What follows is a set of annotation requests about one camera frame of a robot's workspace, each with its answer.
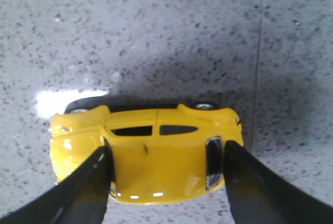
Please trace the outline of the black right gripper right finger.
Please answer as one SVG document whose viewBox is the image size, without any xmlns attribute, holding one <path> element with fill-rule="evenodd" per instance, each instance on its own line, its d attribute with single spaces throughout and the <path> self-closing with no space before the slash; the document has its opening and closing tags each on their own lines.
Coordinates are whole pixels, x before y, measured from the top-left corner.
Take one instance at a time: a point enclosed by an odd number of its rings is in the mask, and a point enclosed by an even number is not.
<svg viewBox="0 0 333 224">
<path fill-rule="evenodd" d="M 298 189 L 235 141 L 224 154 L 226 193 L 235 223 L 332 223 L 332 207 Z"/>
</svg>

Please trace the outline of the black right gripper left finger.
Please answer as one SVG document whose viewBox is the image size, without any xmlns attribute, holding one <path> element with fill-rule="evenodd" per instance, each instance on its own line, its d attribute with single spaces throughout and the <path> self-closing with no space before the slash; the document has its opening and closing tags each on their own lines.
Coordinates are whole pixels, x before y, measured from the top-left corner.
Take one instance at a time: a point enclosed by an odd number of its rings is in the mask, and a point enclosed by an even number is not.
<svg viewBox="0 0 333 224">
<path fill-rule="evenodd" d="M 112 178 L 107 146 L 97 148 L 70 176 L 1 223 L 102 223 Z"/>
</svg>

